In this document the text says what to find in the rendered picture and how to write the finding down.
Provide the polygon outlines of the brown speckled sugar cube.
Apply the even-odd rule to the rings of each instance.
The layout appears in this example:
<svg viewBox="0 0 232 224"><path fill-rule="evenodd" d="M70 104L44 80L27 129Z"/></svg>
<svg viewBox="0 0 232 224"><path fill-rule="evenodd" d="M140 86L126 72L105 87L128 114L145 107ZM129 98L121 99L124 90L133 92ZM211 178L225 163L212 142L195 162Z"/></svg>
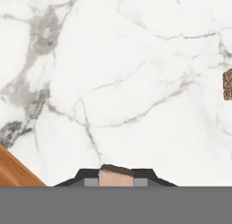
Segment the brown speckled sugar cube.
<svg viewBox="0 0 232 224"><path fill-rule="evenodd" d="M223 96L226 101L232 100L232 69L223 73Z"/></svg>

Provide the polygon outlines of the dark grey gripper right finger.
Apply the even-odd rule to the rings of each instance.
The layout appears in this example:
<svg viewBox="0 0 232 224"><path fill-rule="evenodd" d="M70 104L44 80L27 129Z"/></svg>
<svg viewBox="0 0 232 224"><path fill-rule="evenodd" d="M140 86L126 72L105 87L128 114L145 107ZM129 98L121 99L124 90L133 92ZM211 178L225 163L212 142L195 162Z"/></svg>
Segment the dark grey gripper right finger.
<svg viewBox="0 0 232 224"><path fill-rule="evenodd" d="M175 187L175 184L159 178L153 169L133 169L132 173L135 187Z"/></svg>

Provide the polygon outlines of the pale brown sugar cube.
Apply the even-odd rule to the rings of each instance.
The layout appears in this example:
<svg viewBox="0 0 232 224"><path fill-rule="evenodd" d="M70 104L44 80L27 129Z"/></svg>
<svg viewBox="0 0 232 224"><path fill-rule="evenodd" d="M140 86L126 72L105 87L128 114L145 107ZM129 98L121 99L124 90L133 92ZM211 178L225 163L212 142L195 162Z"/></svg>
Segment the pale brown sugar cube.
<svg viewBox="0 0 232 224"><path fill-rule="evenodd" d="M99 170L101 187L132 187L132 171L123 167L103 164Z"/></svg>

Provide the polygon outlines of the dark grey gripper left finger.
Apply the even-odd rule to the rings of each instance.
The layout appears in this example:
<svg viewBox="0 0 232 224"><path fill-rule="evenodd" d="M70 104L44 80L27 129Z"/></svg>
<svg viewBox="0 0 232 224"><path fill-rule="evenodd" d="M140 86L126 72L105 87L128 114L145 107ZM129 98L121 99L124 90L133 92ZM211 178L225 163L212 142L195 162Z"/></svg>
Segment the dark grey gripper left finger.
<svg viewBox="0 0 232 224"><path fill-rule="evenodd" d="M98 187L99 170L98 169L79 169L77 174L57 186L77 186L77 187Z"/></svg>

